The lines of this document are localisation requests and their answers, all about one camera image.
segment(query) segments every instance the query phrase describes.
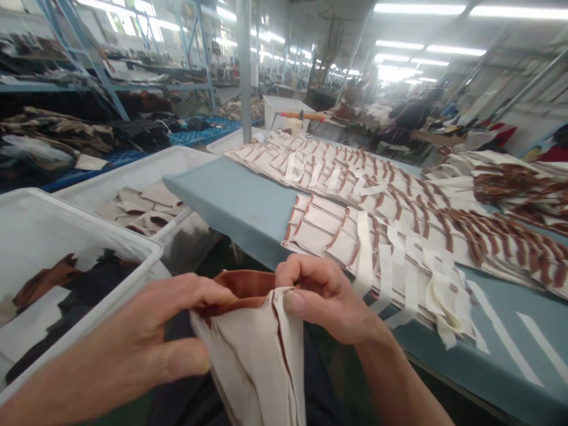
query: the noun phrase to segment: factory floor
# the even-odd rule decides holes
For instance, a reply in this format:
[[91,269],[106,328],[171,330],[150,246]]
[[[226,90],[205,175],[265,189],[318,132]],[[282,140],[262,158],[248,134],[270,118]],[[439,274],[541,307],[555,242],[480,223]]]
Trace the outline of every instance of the factory floor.
[[[213,278],[224,269],[268,271],[262,264],[247,255],[244,255],[241,264],[237,264],[229,244],[229,238],[222,238],[198,267],[196,273]],[[347,424],[349,426],[378,425],[363,369],[353,348],[339,344],[321,327],[312,325],[309,327],[309,332],[328,368],[335,392],[343,402]],[[415,367],[415,370],[440,401],[456,426],[479,424],[501,426],[505,424],[431,374],[419,367]],[[98,420],[83,424],[142,426],[150,403],[150,395],[147,394]]]

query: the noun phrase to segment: red fabric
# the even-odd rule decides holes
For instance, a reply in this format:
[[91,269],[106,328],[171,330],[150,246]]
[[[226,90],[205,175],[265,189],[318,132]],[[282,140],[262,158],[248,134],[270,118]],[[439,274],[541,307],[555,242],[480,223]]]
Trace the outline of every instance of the red fabric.
[[549,163],[564,163],[568,162],[568,148],[563,148],[559,145],[554,145],[551,149],[542,154],[538,161]]

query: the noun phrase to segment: blue table surface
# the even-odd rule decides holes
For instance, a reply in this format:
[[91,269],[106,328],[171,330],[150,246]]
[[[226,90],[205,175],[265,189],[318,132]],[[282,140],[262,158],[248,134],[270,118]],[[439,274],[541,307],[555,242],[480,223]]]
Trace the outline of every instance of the blue table surface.
[[[414,175],[420,169],[397,166]],[[167,176],[168,189],[194,209],[213,229],[222,232],[245,252],[271,269],[290,252],[280,243],[298,191],[257,175],[226,157],[177,176]],[[567,244],[568,239],[552,234]],[[398,327],[394,335],[401,346],[439,375],[453,381],[527,424],[550,424],[552,417],[568,411],[568,385],[536,344],[517,312],[528,315],[541,328],[560,357],[568,361],[568,304],[551,294],[504,282],[483,272],[462,267],[477,282],[521,353],[544,383],[525,379],[479,306],[473,321],[486,340],[490,354],[479,351],[469,339],[446,351],[437,333],[418,321]],[[390,306],[381,317],[397,311]]]

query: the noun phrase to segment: orange tool handle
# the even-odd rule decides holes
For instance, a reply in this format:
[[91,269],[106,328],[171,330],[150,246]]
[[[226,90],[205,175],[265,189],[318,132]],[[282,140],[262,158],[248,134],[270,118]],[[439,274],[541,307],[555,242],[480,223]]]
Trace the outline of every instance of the orange tool handle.
[[[300,118],[300,113],[299,112],[281,112],[280,116],[286,117],[286,118]],[[323,117],[322,115],[316,115],[316,114],[304,114],[304,119],[305,120],[319,120],[319,122],[323,122],[325,120],[325,117]]]

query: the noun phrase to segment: white plastic box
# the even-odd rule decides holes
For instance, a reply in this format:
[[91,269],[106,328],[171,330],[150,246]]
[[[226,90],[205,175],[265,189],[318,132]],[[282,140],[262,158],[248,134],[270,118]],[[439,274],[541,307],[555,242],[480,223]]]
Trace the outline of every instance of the white plastic box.
[[[53,195],[94,213],[104,203],[116,198],[118,190],[125,186],[143,191],[164,175],[187,172],[216,158],[191,148],[175,146]],[[151,239],[163,245],[162,262],[173,275],[178,275],[195,270],[217,243],[219,234],[211,230],[197,213],[186,208]]]
[[[281,98],[279,96],[263,96],[264,99],[264,128],[266,130],[284,128],[286,118],[281,117],[281,112],[300,112],[304,114],[313,114],[315,111],[302,101],[290,98]],[[302,130],[308,131],[309,120],[304,120]]]
[[[0,405],[39,367],[87,335],[149,281],[169,276],[160,262],[162,246],[158,242],[86,213],[39,189],[19,189],[0,196],[0,235],[0,299],[12,298],[41,269],[53,267],[69,253],[77,255],[76,267],[80,270],[89,270],[107,248],[115,250],[123,259],[141,264],[4,389],[0,393]],[[11,366],[5,359],[0,363],[0,389]]]

